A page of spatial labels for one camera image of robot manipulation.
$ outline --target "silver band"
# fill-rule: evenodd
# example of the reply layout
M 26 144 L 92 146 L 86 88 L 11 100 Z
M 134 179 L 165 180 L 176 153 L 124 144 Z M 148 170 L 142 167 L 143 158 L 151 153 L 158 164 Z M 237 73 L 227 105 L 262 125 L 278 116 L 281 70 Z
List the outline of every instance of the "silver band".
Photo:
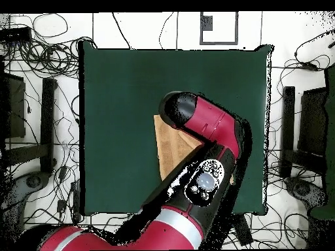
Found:
M 59 245 L 57 245 L 56 249 L 54 251 L 62 251 L 71 241 L 73 241 L 75 238 L 80 236 L 82 230 L 77 231 L 70 236 L 68 236 L 66 239 L 64 239 Z
M 199 230 L 187 218 L 175 212 L 174 210 L 162 209 L 156 221 L 163 222 L 176 229 L 182 234 L 194 249 L 198 249 L 202 242 L 202 236 Z

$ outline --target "green cloth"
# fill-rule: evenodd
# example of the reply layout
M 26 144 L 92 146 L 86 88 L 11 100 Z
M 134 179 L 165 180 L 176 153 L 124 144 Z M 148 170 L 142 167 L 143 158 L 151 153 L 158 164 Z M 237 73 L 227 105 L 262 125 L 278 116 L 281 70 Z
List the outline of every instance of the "green cloth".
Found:
M 328 116 L 326 135 L 326 165 L 327 171 L 323 180 L 326 188 L 328 203 L 323 207 L 311 210 L 311 216 L 318 220 L 335 220 L 335 65 L 325 71 L 326 88 L 329 92 L 325 104 Z
M 161 183 L 154 130 L 166 93 L 202 92 L 249 121 L 253 151 L 234 212 L 264 214 L 267 57 L 258 51 L 93 49 L 84 42 L 85 213 L 137 212 Z

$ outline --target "red robot arm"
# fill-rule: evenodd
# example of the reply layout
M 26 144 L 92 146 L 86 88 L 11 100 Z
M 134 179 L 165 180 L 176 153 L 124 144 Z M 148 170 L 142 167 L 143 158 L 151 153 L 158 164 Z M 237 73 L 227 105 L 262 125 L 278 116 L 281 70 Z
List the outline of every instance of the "red robot arm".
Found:
M 161 203 L 157 202 L 158 214 L 146 226 L 141 226 L 139 238 L 127 244 L 111 245 L 94 233 L 67 226 L 49 233 L 39 250 L 193 250 L 200 247 L 227 188 L 232 186 L 230 179 L 243 150 L 243 130 L 236 117 L 193 93 L 167 94 L 160 103 L 160 115 L 165 123 L 203 144 L 170 173 L 143 205 L 141 214 L 148 213 L 158 196 L 166 195 Z

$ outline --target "floor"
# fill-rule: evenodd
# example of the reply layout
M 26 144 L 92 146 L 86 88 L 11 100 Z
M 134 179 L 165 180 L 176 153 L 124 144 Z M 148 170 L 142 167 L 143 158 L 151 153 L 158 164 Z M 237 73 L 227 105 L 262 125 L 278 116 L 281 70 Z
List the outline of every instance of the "floor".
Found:
M 32 20 L 38 14 L 13 14 L 11 24 L 25 24 L 32 26 Z M 127 48 L 128 45 L 118 30 L 113 15 L 111 13 L 97 14 L 60 14 L 57 16 L 51 14 L 41 16 L 34 22 L 34 28 L 46 38 L 49 43 L 59 43 L 70 41 L 79 37 L 91 37 L 98 48 Z M 260 44 L 272 44 L 275 46 L 272 54 L 272 99 L 274 102 L 280 98 L 283 88 L 278 85 L 284 64 L 287 60 L 294 58 L 296 48 L 305 41 L 314 38 L 320 33 L 335 28 L 335 17 L 331 13 L 323 12 L 239 12 L 238 22 L 238 45 L 199 45 L 200 32 L 200 13 L 199 12 L 153 12 L 153 13 L 115 13 L 118 24 L 132 48 L 179 48 L 189 49 L 246 49 L 254 50 Z M 230 30 L 234 28 L 234 23 L 227 22 Z M 330 64 L 335 62 L 335 47 L 328 49 L 327 46 L 334 41 L 332 35 L 317 39 L 311 43 L 305 44 L 299 49 L 298 59 L 300 61 L 309 61 L 317 56 L 326 54 L 330 58 Z M 31 71 L 20 57 L 16 56 L 16 61 L 10 64 L 10 72 L 24 77 L 26 82 L 26 99 L 31 108 L 31 112 L 26 113 L 26 120 L 31 129 L 26 125 L 26 136 L 7 141 L 8 148 L 21 147 L 23 144 L 36 144 L 39 141 L 42 82 Z M 328 65 L 328 60 L 322 56 L 318 58 L 320 67 Z M 48 74 L 39 74 L 39 76 L 48 76 Z M 75 122 L 76 116 L 71 112 L 70 104 L 79 94 L 78 80 L 66 76 L 56 78 L 61 90 L 56 90 L 55 94 L 55 138 L 54 138 L 54 156 L 58 160 L 55 169 L 58 169 L 60 163 L 67 159 L 67 166 L 72 167 L 72 171 L 63 183 L 62 194 L 67 196 L 70 189 L 70 183 L 80 177 L 79 161 L 79 127 Z M 284 86 L 296 87 L 296 125 L 295 125 L 295 144 L 296 148 L 298 138 L 298 123 L 300 119 L 300 98 L 305 90 L 325 86 L 323 71 L 310 72 L 306 70 L 293 70 L 283 80 Z M 73 103 L 73 111 L 79 113 L 79 102 L 76 99 Z M 272 153 L 279 153 L 279 136 L 281 132 L 281 101 L 272 105 L 270 113 L 270 148 L 274 149 Z M 276 161 L 274 156 L 270 156 L 269 166 Z M 14 177 L 20 176 L 30 171 L 39 170 L 39 160 L 33 160 L 25 163 L 13 173 Z M 298 169 L 292 170 L 292 175 L 296 175 Z M 313 176 L 313 173 L 306 173 L 307 176 Z M 58 198 L 54 193 L 54 179 L 51 178 L 48 186 L 30 196 L 29 203 L 26 206 L 25 218 L 27 219 L 26 228 L 33 224 L 48 222 L 57 224 L 57 221 L 51 216 L 58 218 L 56 213 L 57 200 L 61 197 L 58 192 Z M 273 176 L 270 182 L 278 180 Z M 309 178 L 320 186 L 320 178 Z M 308 222 L 301 216 L 290 216 L 287 220 L 287 226 L 292 230 L 289 232 L 289 241 L 284 234 L 283 224 L 280 223 L 285 217 L 292 213 L 306 215 L 303 204 L 285 191 L 285 185 L 281 181 L 274 182 L 268 187 L 269 211 L 265 216 L 254 216 L 246 214 L 246 219 L 251 228 L 253 238 L 257 240 L 251 246 L 241 247 L 232 230 L 222 249 L 246 249 L 246 248 L 304 248 L 306 243 L 303 234 L 307 234 Z M 94 224 L 97 227 L 105 228 L 109 231 L 115 231 L 126 218 L 124 214 L 96 214 L 92 217 L 86 217 L 83 224 Z M 69 211 L 62 215 L 64 222 L 71 222 Z

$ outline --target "power cord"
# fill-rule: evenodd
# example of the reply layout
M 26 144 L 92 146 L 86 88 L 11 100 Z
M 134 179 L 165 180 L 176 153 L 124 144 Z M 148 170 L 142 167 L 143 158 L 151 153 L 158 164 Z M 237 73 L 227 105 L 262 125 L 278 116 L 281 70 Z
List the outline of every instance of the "power cord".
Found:
M 296 49 L 296 51 L 294 53 L 294 57 L 296 58 L 296 60 L 298 61 L 298 63 L 301 64 L 301 67 L 303 69 L 307 69 L 307 70 L 310 70 L 310 71 L 322 71 L 322 70 L 324 70 L 324 69 L 318 68 L 316 65 L 312 64 L 311 62 L 313 60 L 307 61 L 307 62 L 299 61 L 299 59 L 298 59 L 298 50 L 299 50 L 299 48 L 301 48 L 303 45 L 305 45 L 305 44 L 307 44 L 309 42 L 312 42 L 312 41 L 314 41 L 314 40 L 316 40 L 316 39 L 318 39 L 320 37 L 324 37 L 325 35 L 333 35 L 334 33 L 335 33 L 335 29 L 332 29 L 330 31 L 325 31 L 325 32 L 321 33 L 320 35 L 317 35 L 316 37 L 314 37 L 314 38 L 312 38 L 312 39 L 310 39 L 310 40 L 308 40 L 308 41 L 306 41 L 306 42 L 304 42 L 304 43 L 302 43 L 301 45 L 298 46 L 298 48 Z M 330 44 L 328 46 L 328 48 L 332 48 L 334 45 L 335 45 L 335 42 L 332 43 L 332 44 Z M 328 60 L 329 60 L 329 63 L 330 63 L 330 58 L 327 55 L 322 55 L 322 56 L 326 56 L 328 58 Z
M 63 35 L 63 34 L 65 34 L 65 33 L 67 33 L 67 31 L 69 30 L 69 26 L 67 25 L 67 21 L 65 20 L 65 18 L 63 17 L 63 16 L 61 16 L 61 15 L 59 15 L 59 14 L 56 14 L 56 13 L 53 13 L 53 14 L 55 14 L 56 16 L 58 16 L 58 17 L 60 17 L 64 22 L 65 22 L 65 31 L 64 32 L 62 32 L 62 33 L 59 33 L 59 34 L 57 34 L 57 35 L 51 35 L 51 36 L 45 36 L 45 35 L 41 35 L 43 38 L 45 38 L 45 39 L 49 39 L 49 38 L 52 38 L 52 37 L 59 37 L 60 35 Z M 34 30 L 36 30 L 36 28 L 35 28 L 35 22 L 36 22 L 36 20 L 38 20 L 39 18 L 41 18 L 41 17 L 43 17 L 43 16 L 48 16 L 48 15 L 52 15 L 52 14 L 41 14 L 41 15 L 39 15 L 39 16 L 36 16 L 35 17 L 35 19 L 33 20 L 33 23 L 32 23 L 32 25 L 33 25 L 33 29 Z
M 303 217 L 305 220 L 307 220 L 308 221 L 308 218 L 306 217 L 306 216 L 304 216 L 303 214 L 300 214 L 300 213 L 297 213 L 297 212 L 295 212 L 295 213 L 293 213 L 293 214 L 290 214 L 290 215 L 288 215 L 285 219 L 284 219 L 284 228 L 285 228 L 285 236 L 286 236 L 286 239 L 287 239 L 287 241 L 289 242 L 289 244 L 294 248 L 294 249 L 296 249 L 296 247 L 295 247 L 295 245 L 293 245 L 292 243 L 291 243 L 291 240 L 289 239 L 289 233 L 288 233 L 288 229 L 289 228 L 287 228 L 287 225 L 286 225 L 286 221 L 291 217 L 291 216 L 301 216 L 301 217 Z M 305 238 L 305 236 L 304 235 L 302 235 L 301 233 L 298 235 L 301 239 L 303 239 L 303 240 L 305 240 L 306 242 L 307 242 L 307 238 Z
M 27 102 L 27 104 L 28 104 L 27 113 L 30 114 L 31 113 L 31 108 L 30 108 L 28 100 L 27 99 L 23 99 L 23 100 L 20 100 L 19 103 L 24 102 L 24 101 Z
M 75 100 L 79 97 L 79 95 L 77 95 L 75 98 L 73 98 L 72 102 L 71 102 L 71 111 L 74 115 L 79 117 L 79 114 L 77 114 L 74 110 L 73 110 L 73 103 L 75 102 Z M 79 118 L 75 119 L 76 123 L 78 123 L 78 125 L 80 124 L 79 122 Z

